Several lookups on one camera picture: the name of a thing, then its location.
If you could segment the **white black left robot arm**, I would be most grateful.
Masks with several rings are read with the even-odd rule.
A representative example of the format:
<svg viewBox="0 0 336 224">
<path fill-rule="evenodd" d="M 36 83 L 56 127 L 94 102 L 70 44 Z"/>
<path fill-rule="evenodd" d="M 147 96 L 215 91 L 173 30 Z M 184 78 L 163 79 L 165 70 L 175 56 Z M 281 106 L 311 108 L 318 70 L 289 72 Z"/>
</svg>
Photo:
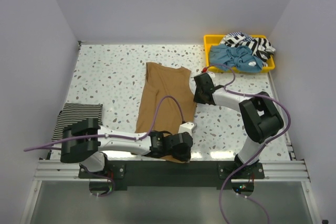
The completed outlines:
<svg viewBox="0 0 336 224">
<path fill-rule="evenodd" d="M 176 134 L 168 131 L 127 133 L 112 131 L 98 124 L 97 119 L 86 119 L 63 130 L 60 161 L 79 163 L 97 178 L 108 174 L 109 165 L 105 151 L 128 152 L 149 158 L 171 156 L 179 162 L 191 159 L 192 135 L 197 129 L 193 122 L 183 122 Z"/>
</svg>

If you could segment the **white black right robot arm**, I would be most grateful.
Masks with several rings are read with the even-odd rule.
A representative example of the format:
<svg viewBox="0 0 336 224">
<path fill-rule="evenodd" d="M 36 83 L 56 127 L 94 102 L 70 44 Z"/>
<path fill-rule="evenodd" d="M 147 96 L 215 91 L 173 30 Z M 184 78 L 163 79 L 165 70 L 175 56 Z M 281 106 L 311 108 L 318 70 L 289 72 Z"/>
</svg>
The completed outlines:
<svg viewBox="0 0 336 224">
<path fill-rule="evenodd" d="M 277 135 L 284 126 L 275 100 L 266 92 L 242 94 L 215 85 L 213 76 L 207 72 L 195 76 L 194 81 L 194 102 L 224 106 L 241 114 L 247 138 L 235 156 L 234 173 L 239 178 L 246 178 L 253 171 L 252 165 L 259 161 L 257 152 L 264 142 Z"/>
</svg>

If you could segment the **tan tank top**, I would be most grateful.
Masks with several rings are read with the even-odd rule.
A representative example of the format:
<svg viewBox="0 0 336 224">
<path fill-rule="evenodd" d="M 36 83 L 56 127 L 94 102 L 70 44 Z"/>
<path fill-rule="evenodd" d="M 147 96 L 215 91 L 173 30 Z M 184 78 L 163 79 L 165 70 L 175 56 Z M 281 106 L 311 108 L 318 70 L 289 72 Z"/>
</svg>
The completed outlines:
<svg viewBox="0 0 336 224">
<path fill-rule="evenodd" d="M 184 67 L 175 69 L 154 62 L 146 64 L 135 133 L 168 131 L 176 134 L 183 122 L 193 122 L 196 103 L 189 86 L 190 74 Z M 160 159 L 183 164 L 168 156 Z"/>
</svg>

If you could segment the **black white striped tank top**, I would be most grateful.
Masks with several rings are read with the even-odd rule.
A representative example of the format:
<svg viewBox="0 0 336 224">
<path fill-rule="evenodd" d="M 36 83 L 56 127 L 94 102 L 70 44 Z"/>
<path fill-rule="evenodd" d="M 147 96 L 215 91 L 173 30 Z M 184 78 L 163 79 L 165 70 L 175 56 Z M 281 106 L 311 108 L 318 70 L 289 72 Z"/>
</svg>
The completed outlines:
<svg viewBox="0 0 336 224">
<path fill-rule="evenodd" d="M 64 128 L 86 119 L 97 119 L 98 125 L 102 125 L 102 114 L 102 104 L 65 103 L 63 109 L 57 116 L 57 122 L 51 140 L 57 141 L 62 139 Z"/>
</svg>

